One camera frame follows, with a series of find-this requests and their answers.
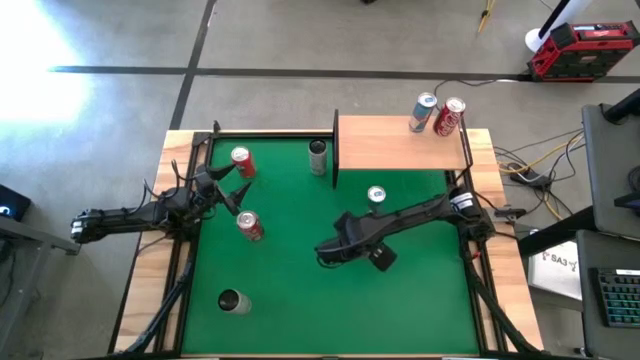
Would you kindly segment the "wooden shelf with black frame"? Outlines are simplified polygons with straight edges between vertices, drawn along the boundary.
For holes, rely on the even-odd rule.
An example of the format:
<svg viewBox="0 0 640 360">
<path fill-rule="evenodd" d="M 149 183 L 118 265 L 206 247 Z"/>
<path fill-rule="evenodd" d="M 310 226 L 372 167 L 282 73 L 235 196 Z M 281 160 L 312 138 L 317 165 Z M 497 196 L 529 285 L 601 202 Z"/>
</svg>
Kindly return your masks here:
<svg viewBox="0 0 640 360">
<path fill-rule="evenodd" d="M 344 115 L 334 112 L 332 185 L 341 170 L 442 170 L 470 186 L 473 157 L 466 130 L 445 137 L 413 132 L 399 115 Z"/>
</svg>

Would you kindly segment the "black power strip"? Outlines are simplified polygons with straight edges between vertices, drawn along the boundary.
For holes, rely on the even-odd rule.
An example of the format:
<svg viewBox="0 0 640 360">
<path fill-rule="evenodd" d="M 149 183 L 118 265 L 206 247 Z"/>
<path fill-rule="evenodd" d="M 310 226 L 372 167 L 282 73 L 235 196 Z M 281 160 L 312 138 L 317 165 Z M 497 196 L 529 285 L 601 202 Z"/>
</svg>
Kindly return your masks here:
<svg viewBox="0 0 640 360">
<path fill-rule="evenodd" d="M 507 169 L 511 170 L 509 179 L 518 184 L 538 190 L 546 190 L 551 186 L 551 179 L 548 176 L 538 174 L 530 168 L 525 169 L 520 164 L 509 163 Z"/>
</svg>

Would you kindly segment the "black aluminium table frame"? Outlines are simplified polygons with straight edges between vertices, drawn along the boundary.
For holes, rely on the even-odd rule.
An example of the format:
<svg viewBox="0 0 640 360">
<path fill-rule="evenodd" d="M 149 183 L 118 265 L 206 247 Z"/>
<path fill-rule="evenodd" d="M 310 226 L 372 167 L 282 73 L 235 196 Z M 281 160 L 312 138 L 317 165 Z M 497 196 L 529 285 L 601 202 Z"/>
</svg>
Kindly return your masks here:
<svg viewBox="0 0 640 360">
<path fill-rule="evenodd" d="M 170 161 L 176 160 L 179 170 L 189 170 L 190 159 L 198 165 L 205 159 L 205 150 L 212 143 L 210 130 L 169 130 L 166 133 L 154 189 L 163 191 L 174 184 Z M 474 160 L 471 179 L 483 198 L 484 205 L 506 204 L 504 188 L 498 175 L 498 164 L 487 129 L 468 129 L 467 139 Z M 497 223 L 499 234 L 489 240 L 474 266 L 485 280 L 493 281 L 496 299 L 514 326 L 536 348 L 543 347 L 534 312 L 526 274 L 520 257 L 513 227 Z M 108 352 L 123 351 L 132 345 L 157 312 L 166 293 L 174 285 L 175 272 L 184 269 L 188 242 L 166 239 L 150 249 L 150 255 L 135 257 L 129 273 Z"/>
</svg>

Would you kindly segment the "white SA3 sheet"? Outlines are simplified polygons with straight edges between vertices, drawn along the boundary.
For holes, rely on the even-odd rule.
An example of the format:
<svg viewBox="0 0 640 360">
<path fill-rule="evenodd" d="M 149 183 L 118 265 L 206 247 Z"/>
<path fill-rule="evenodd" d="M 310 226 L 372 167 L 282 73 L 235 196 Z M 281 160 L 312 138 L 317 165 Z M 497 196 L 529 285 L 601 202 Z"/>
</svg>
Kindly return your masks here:
<svg viewBox="0 0 640 360">
<path fill-rule="evenodd" d="M 574 300 L 582 300 L 577 244 L 568 241 L 528 260 L 528 284 Z"/>
</svg>

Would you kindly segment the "blue silver Red Bull can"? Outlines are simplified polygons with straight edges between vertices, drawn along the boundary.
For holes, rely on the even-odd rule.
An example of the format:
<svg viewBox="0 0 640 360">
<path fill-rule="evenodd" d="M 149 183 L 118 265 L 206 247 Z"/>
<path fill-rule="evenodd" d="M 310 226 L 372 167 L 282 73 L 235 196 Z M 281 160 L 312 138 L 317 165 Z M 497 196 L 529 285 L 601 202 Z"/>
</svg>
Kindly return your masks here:
<svg viewBox="0 0 640 360">
<path fill-rule="evenodd" d="M 367 198 L 369 210 L 376 213 L 386 199 L 386 191 L 382 186 L 373 185 L 367 190 Z"/>
<path fill-rule="evenodd" d="M 437 102 L 433 93 L 424 92 L 418 96 L 409 120 L 409 129 L 412 132 L 422 132 L 425 129 Z"/>
</svg>

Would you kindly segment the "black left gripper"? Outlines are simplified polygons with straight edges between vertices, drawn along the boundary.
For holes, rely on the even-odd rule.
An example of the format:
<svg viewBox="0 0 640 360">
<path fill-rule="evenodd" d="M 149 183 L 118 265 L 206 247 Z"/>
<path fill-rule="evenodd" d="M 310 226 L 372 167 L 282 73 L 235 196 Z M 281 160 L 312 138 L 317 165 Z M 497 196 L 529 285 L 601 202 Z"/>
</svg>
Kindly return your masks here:
<svg viewBox="0 0 640 360">
<path fill-rule="evenodd" d="M 198 188 L 195 186 L 192 176 L 187 178 L 185 180 L 185 184 L 191 191 L 187 214 L 189 216 L 203 216 L 211 209 L 214 209 L 216 204 L 219 203 L 222 198 L 222 202 L 229 213 L 233 216 L 237 216 L 240 213 L 242 201 L 252 183 L 248 182 L 229 194 L 223 193 L 222 196 L 218 185 L 218 181 L 226 177 L 235 168 L 236 165 L 234 163 L 219 168 L 206 167 L 206 173 L 215 181 L 213 186 L 207 188 Z"/>
</svg>

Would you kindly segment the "grey metal desk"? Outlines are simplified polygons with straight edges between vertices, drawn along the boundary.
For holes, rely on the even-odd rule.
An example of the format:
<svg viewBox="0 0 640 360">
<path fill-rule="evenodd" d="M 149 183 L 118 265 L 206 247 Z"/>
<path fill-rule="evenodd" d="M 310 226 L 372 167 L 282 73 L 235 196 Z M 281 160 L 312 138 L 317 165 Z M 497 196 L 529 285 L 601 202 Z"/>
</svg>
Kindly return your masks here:
<svg viewBox="0 0 640 360">
<path fill-rule="evenodd" d="M 0 286 L 0 360 L 7 360 L 8 347 L 31 302 L 51 251 L 59 249 L 68 255 L 77 255 L 81 246 L 2 216 L 0 240 L 12 243 L 15 254 L 9 261 L 8 274 L 0 276 L 0 280 L 7 281 L 6 290 Z"/>
</svg>

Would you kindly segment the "black electronic device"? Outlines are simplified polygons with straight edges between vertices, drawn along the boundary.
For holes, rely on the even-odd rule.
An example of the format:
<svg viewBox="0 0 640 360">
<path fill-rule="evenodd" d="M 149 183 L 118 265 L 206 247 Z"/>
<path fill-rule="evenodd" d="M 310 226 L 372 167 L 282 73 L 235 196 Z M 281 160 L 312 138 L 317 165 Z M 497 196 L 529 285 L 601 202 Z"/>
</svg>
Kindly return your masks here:
<svg viewBox="0 0 640 360">
<path fill-rule="evenodd" d="M 31 204 L 28 197 L 0 185 L 0 216 L 21 222 Z"/>
</svg>

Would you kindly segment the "white Celsius can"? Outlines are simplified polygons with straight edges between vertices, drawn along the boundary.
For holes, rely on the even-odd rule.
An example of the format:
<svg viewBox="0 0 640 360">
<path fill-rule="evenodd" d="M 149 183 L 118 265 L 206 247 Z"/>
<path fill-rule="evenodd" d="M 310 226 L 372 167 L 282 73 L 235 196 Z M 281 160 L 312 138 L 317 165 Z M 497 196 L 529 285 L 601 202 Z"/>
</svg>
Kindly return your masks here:
<svg viewBox="0 0 640 360">
<path fill-rule="evenodd" d="M 315 176 L 324 176 L 327 169 L 327 144 L 322 139 L 314 139 L 308 147 L 310 170 Z"/>
<path fill-rule="evenodd" d="M 217 300 L 219 308 L 231 314 L 245 315 L 252 308 L 252 302 L 248 296 L 235 289 L 223 290 Z"/>
</svg>

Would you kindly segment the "red black toolbox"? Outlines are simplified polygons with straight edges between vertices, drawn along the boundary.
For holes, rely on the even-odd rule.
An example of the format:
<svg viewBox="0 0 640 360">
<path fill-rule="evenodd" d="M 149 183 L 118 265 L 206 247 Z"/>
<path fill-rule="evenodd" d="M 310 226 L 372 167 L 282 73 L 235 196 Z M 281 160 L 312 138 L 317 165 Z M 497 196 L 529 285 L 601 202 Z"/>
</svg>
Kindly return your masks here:
<svg viewBox="0 0 640 360">
<path fill-rule="evenodd" d="M 593 82 L 638 45 L 640 31 L 632 21 L 565 23 L 550 31 L 528 68 L 534 81 Z"/>
</svg>

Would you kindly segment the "black keyboard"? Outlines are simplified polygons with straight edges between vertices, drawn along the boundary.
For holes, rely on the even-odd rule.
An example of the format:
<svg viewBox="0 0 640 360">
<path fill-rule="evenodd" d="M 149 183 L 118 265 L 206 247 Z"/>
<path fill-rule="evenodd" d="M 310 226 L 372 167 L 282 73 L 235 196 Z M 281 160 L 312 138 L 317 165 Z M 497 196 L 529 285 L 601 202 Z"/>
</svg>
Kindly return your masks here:
<svg viewBox="0 0 640 360">
<path fill-rule="evenodd" d="M 640 329 L 640 270 L 590 268 L 589 275 L 604 325 Z"/>
</svg>

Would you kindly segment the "red Coca-Cola can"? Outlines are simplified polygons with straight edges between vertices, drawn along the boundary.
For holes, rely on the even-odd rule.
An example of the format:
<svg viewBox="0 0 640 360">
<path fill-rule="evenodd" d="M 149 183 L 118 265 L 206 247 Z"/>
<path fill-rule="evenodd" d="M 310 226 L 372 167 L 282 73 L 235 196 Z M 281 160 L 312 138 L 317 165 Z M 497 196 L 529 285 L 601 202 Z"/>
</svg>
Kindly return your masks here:
<svg viewBox="0 0 640 360">
<path fill-rule="evenodd" d="M 236 217 L 236 225 L 241 233 L 252 242 L 260 241 L 264 237 L 260 218 L 253 211 L 240 212 Z"/>
<path fill-rule="evenodd" d="M 231 151 L 231 160 L 243 178 L 253 178 L 257 169 L 251 151 L 245 146 L 236 146 Z"/>
<path fill-rule="evenodd" d="M 453 133 L 464 117 L 466 103 L 458 97 L 448 98 L 441 108 L 433 125 L 438 136 L 446 137 Z"/>
</svg>

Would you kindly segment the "white black tower fan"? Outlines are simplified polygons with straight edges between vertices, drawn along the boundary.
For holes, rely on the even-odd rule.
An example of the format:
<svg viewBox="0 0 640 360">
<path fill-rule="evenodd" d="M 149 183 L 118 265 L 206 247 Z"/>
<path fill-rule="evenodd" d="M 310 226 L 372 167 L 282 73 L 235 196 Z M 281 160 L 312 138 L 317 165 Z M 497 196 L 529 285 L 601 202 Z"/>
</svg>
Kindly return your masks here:
<svg viewBox="0 0 640 360">
<path fill-rule="evenodd" d="M 526 46 L 532 52 L 537 52 L 547 40 L 552 30 L 565 23 L 571 23 L 592 1 L 593 0 L 560 0 L 541 28 L 534 28 L 525 35 Z"/>
</svg>

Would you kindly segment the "grey side desk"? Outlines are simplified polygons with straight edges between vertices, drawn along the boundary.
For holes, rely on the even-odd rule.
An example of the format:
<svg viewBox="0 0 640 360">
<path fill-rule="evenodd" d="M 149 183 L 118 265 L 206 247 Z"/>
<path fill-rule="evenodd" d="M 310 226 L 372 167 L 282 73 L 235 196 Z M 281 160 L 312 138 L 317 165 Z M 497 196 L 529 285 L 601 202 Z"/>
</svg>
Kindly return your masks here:
<svg viewBox="0 0 640 360">
<path fill-rule="evenodd" d="M 640 360 L 640 329 L 610 328 L 599 313 L 590 268 L 640 270 L 640 242 L 596 232 L 577 232 L 585 350 L 608 360 Z"/>
<path fill-rule="evenodd" d="M 640 117 L 622 125 L 607 121 L 596 105 L 582 108 L 592 208 L 596 228 L 640 240 L 640 217 L 614 200 L 632 193 L 629 172 L 640 166 Z"/>
</svg>

